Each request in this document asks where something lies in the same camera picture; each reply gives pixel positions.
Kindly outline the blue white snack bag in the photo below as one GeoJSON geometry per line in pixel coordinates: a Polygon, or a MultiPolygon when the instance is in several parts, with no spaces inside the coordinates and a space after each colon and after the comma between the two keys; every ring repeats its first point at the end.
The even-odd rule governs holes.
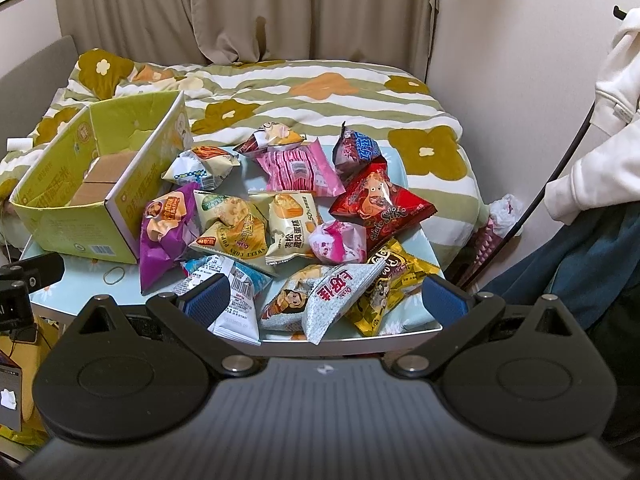
{"type": "Polygon", "coordinates": [[[208,330],[221,338],[259,346],[255,300],[268,287],[271,278],[222,255],[183,261],[180,266],[186,277],[174,287],[177,294],[187,292],[215,273],[224,274],[228,278],[231,288],[230,304],[208,330]]]}

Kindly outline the green yellow chip bag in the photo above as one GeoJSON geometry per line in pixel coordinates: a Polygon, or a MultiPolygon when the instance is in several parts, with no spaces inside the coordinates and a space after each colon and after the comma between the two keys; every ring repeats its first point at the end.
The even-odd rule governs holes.
{"type": "Polygon", "coordinates": [[[190,244],[194,252],[223,255],[273,275],[266,261],[268,223],[250,202],[238,196],[196,190],[198,222],[203,232],[190,244]]]}

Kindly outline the chip bag with cartoon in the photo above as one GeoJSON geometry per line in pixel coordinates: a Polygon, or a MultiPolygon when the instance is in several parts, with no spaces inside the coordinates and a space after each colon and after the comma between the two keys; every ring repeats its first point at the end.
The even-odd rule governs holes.
{"type": "Polygon", "coordinates": [[[303,314],[316,285],[332,270],[332,266],[310,264],[292,274],[280,292],[269,300],[259,315],[263,330],[296,333],[303,330],[303,314]]]}

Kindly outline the grey speckled snack bag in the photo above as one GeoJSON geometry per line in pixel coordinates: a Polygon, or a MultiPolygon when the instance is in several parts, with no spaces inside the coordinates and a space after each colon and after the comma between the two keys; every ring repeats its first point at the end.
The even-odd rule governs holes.
{"type": "Polygon", "coordinates": [[[307,341],[320,344],[328,329],[382,274],[384,266],[384,260],[332,266],[308,297],[302,322],[307,341]]]}

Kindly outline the red potato stick bag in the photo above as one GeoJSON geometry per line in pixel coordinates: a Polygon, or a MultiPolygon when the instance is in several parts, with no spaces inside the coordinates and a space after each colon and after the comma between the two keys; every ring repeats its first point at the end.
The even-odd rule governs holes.
{"type": "Polygon", "coordinates": [[[368,252],[436,212],[431,202],[390,180],[383,156],[358,171],[330,207],[334,218],[359,223],[366,229],[368,252]]]}

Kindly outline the yellow gold snack bag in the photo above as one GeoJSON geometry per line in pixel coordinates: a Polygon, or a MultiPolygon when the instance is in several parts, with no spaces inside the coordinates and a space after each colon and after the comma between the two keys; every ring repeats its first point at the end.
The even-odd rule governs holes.
{"type": "Polygon", "coordinates": [[[436,264],[407,252],[395,237],[380,246],[368,263],[380,261],[385,263],[382,273],[345,314],[366,337],[378,336],[384,316],[413,294],[427,274],[440,271],[436,264]]]}

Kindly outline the purple snack bag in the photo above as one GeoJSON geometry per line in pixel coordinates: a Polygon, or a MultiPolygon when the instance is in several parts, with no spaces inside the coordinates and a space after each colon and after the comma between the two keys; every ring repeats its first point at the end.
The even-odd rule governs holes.
{"type": "Polygon", "coordinates": [[[142,216],[139,278],[147,294],[183,258],[200,234],[194,192],[200,186],[188,183],[151,200],[142,216]]]}

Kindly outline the green cardboard box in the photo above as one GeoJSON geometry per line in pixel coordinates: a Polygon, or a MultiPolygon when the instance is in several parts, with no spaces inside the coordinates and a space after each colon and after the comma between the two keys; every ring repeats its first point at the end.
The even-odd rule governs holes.
{"type": "Polygon", "coordinates": [[[135,263],[142,214],[191,144],[186,101],[162,91],[93,103],[56,135],[10,203],[49,252],[135,263]]]}

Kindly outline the white plastic bag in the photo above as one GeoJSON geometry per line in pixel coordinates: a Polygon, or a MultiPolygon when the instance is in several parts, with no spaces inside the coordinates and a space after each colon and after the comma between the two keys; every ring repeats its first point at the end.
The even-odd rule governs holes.
{"type": "Polygon", "coordinates": [[[498,246],[520,220],[524,211],[523,203],[512,194],[506,194],[489,205],[486,224],[474,233],[468,244],[471,260],[465,269],[465,274],[462,275],[462,283],[480,270],[480,267],[497,251],[498,246]]]}

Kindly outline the white tissue roll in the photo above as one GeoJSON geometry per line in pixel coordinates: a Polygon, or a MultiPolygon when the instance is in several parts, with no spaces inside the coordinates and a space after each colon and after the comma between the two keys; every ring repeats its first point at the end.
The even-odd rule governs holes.
{"type": "Polygon", "coordinates": [[[32,138],[7,138],[6,150],[8,152],[28,152],[34,147],[32,138]]]}

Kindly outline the blue jeans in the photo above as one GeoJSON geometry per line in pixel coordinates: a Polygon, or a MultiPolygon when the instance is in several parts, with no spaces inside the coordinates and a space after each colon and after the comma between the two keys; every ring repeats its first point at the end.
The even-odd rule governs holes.
{"type": "Polygon", "coordinates": [[[583,328],[616,302],[638,306],[639,204],[581,212],[484,289],[509,304],[532,304],[544,294],[558,296],[583,328]]]}

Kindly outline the small pink white bag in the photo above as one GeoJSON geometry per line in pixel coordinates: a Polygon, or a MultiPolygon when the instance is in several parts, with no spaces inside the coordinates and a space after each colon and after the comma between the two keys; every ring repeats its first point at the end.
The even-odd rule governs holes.
{"type": "Polygon", "coordinates": [[[366,228],[356,223],[322,223],[309,235],[309,245],[314,256],[325,264],[367,261],[366,228]]]}

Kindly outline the dark blue red snack bag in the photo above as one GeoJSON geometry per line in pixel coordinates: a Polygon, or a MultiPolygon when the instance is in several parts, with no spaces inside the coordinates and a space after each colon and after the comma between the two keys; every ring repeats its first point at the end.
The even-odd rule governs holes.
{"type": "Polygon", "coordinates": [[[333,148],[332,160],[337,175],[346,181],[381,155],[378,142],[342,125],[341,134],[333,148]]]}

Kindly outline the white hoodie sleeve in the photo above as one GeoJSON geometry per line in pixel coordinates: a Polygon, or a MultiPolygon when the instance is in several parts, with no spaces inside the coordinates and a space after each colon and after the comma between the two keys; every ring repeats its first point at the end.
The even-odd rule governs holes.
{"type": "Polygon", "coordinates": [[[546,185],[549,216],[571,224],[581,212],[639,199],[639,10],[626,14],[594,85],[590,125],[608,138],[546,185]]]}

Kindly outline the beige curtain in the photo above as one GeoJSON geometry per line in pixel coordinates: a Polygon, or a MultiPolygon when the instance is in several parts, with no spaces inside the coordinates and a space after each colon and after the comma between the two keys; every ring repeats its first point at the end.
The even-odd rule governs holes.
{"type": "Polygon", "coordinates": [[[62,33],[162,65],[345,60],[424,77],[437,0],[55,0],[62,33]]]}

